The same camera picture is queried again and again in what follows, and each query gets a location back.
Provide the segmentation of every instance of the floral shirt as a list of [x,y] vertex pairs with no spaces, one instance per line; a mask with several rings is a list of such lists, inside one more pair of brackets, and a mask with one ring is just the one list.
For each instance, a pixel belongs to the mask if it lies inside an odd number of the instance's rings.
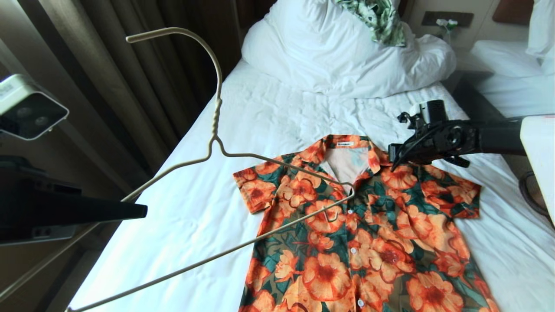
[[[453,222],[478,217],[479,185],[432,166],[391,172],[387,154],[354,135],[277,159],[342,182],[350,175],[355,197],[326,211],[335,221],[320,213],[257,242],[240,311],[497,311]],[[264,212],[259,235],[347,196],[269,162],[234,178],[249,211]]]

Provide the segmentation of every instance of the curtain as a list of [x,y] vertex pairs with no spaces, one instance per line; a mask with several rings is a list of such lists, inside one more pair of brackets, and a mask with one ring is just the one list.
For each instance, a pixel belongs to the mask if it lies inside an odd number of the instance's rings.
[[231,0],[19,3],[84,99],[60,99],[70,110],[68,121],[94,150],[101,169],[125,181],[124,187],[118,184],[124,192],[158,170],[212,97],[216,83],[210,58],[194,40],[171,35],[131,45],[125,37],[183,27],[208,42],[224,76],[240,59]]

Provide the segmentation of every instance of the shirt collar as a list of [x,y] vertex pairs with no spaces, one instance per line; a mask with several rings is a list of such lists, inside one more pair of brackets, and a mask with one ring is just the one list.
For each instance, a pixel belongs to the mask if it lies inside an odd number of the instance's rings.
[[368,137],[358,135],[327,135],[299,153],[303,162],[320,164],[329,148],[368,148],[368,165],[373,174],[391,163],[387,153],[376,147]]

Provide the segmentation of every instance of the wire hanger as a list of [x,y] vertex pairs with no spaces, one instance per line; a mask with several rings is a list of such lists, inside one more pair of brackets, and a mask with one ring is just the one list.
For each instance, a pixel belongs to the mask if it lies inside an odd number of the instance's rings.
[[[132,199],[134,199],[135,197],[137,197],[138,195],[140,195],[143,191],[145,191],[149,186],[151,186],[152,184],[156,183],[158,180],[160,180],[161,178],[165,177],[166,175],[168,175],[170,172],[182,168],[182,167],[186,167],[189,165],[193,165],[193,164],[198,164],[198,163],[202,163],[207,161],[211,155],[212,155],[212,145],[214,142],[217,142],[220,145],[220,150],[222,155],[226,156],[226,157],[253,157],[253,158],[258,158],[261,160],[265,160],[267,162],[271,162],[271,163],[275,163],[275,164],[279,164],[285,167],[289,167],[291,169],[295,169],[301,172],[304,172],[306,174],[310,174],[313,175],[315,177],[321,178],[322,180],[328,181],[330,183],[334,183],[334,184],[338,184],[338,185],[348,185],[351,187],[351,194],[337,202],[334,202],[331,205],[328,205],[326,207],[323,207],[322,209],[313,212],[311,214],[308,214],[304,217],[301,217],[299,219],[296,219],[294,221],[291,221],[290,223],[287,223],[286,225],[283,225],[277,229],[274,229],[272,231],[269,231],[267,233],[264,233],[262,235],[257,236],[256,238],[249,240],[247,242],[244,242],[238,246],[235,246],[229,250],[226,250],[222,253],[219,253],[217,255],[213,255],[209,258],[206,258],[202,261],[199,261],[195,264],[192,264],[190,266],[187,266],[185,268],[182,268],[180,270],[177,270],[173,273],[167,274],[165,276],[162,276],[160,278],[157,278],[155,280],[152,280],[148,283],[142,284],[140,286],[134,287],[132,289],[129,289],[127,291],[124,291],[122,293],[119,293],[117,295],[108,297],[104,300],[98,301],[96,303],[92,303],[89,304],[87,306],[84,306],[82,308],[76,309],[76,310],[72,310],[71,308],[68,307],[68,311],[73,311],[73,312],[81,312],[81,311],[86,311],[92,308],[95,308],[97,306],[103,305],[105,303],[114,301],[116,299],[122,298],[124,296],[127,296],[129,294],[132,294],[134,292],[137,292],[139,290],[145,289],[147,287],[150,287],[152,285],[155,285],[157,283],[160,283],[162,281],[165,281],[167,279],[170,279],[174,276],[177,276],[179,274],[182,274],[184,272],[190,271],[194,268],[197,268],[203,264],[206,264],[212,260],[215,260],[217,258],[220,258],[224,255],[227,255],[229,253],[232,253],[240,248],[243,248],[247,245],[250,245],[252,243],[255,243],[259,240],[263,240],[279,231],[282,231],[283,229],[286,229],[288,227],[291,227],[299,222],[302,222],[308,218],[311,218],[313,216],[315,216],[316,214],[325,212],[326,210],[328,210],[329,208],[336,206],[338,204],[341,204],[343,202],[346,202],[347,200],[353,198],[355,196],[355,192],[354,192],[354,185],[352,185],[349,182],[338,182],[335,180],[332,180],[328,177],[324,177],[320,174],[316,174],[314,172],[310,172],[306,169],[302,169],[290,164],[286,164],[284,162],[280,162],[278,160],[275,159],[271,159],[268,157],[264,157],[264,156],[260,156],[257,154],[251,154],[251,153],[229,153],[224,149],[224,143],[221,141],[220,137],[218,136],[218,123],[219,123],[219,119],[220,119],[220,108],[221,108],[221,85],[222,85],[222,76],[221,76],[221,69],[220,69],[220,65],[218,63],[218,60],[216,59],[216,55],[214,54],[214,52],[212,51],[212,49],[208,46],[208,44],[197,34],[195,34],[192,31],[189,31],[187,29],[184,28],[180,28],[180,27],[169,27],[169,28],[162,28],[162,29],[157,29],[155,31],[150,31],[150,32],[144,32],[144,33],[140,33],[140,34],[136,34],[136,35],[132,35],[132,36],[128,36],[126,37],[127,42],[129,43],[136,43],[136,42],[140,42],[140,41],[144,41],[144,40],[149,40],[149,39],[153,39],[156,37],[161,37],[161,36],[166,36],[169,34],[183,34],[185,36],[191,37],[193,39],[195,39],[198,43],[200,43],[201,46],[203,46],[203,48],[208,52],[208,54],[210,55],[210,58],[212,59],[212,62],[214,63],[214,67],[216,69],[216,76],[218,78],[218,85],[216,87],[216,108],[214,110],[214,120],[212,123],[212,137],[210,138],[210,141],[208,143],[208,155],[204,158],[201,159],[196,159],[196,160],[191,160],[188,162],[183,162],[183,163],[179,163],[176,164],[168,169],[166,169],[165,171],[161,172],[160,174],[156,175],[154,178],[152,178],[151,180],[149,180],[148,182],[146,182],[145,184],[143,184],[141,187],[139,187],[138,189],[136,189],[135,191],[133,191],[132,193],[130,193],[129,195],[127,195],[125,198],[122,199],[122,202],[129,202]],[[333,222],[335,220],[337,220],[339,213],[336,213],[335,216],[332,219],[329,219],[327,213],[324,213],[324,216],[326,218],[326,220],[328,222]],[[88,233],[90,233],[94,228],[96,228],[99,225],[99,223],[93,223],[91,225],[89,225],[88,227],[86,227],[82,232],[80,232],[78,235],[74,236],[71,240],[67,241],[61,248],[59,248],[58,250],[56,250],[54,253],[52,253],[51,255],[47,256],[46,258],[44,258],[40,263],[38,263],[37,265],[35,265],[33,268],[31,268],[29,271],[27,271],[25,274],[23,274],[18,280],[16,280],[13,284],[11,284],[9,287],[7,287],[6,289],[4,289],[2,291],[2,293],[0,293],[0,302],[2,302],[4,299],[6,299],[7,297],[9,297],[11,294],[13,294],[19,287],[21,287],[23,284],[25,284],[29,279],[31,279],[33,276],[35,276],[39,271],[41,271],[43,268],[45,268],[49,263],[51,263],[54,259],[56,259],[58,256],[60,256],[62,253],[64,253],[64,251],[68,250],[72,245],[74,245],[79,239],[81,239],[82,237],[84,237],[85,235],[87,235]]]

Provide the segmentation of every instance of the wall outlet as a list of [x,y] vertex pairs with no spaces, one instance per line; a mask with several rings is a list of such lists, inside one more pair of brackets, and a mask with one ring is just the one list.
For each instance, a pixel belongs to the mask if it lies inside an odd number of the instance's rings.
[[422,19],[422,25],[436,26],[436,21],[440,18],[446,20],[456,20],[458,22],[457,27],[470,27],[472,19],[474,18],[474,13],[426,11],[426,13],[424,13],[424,18]]

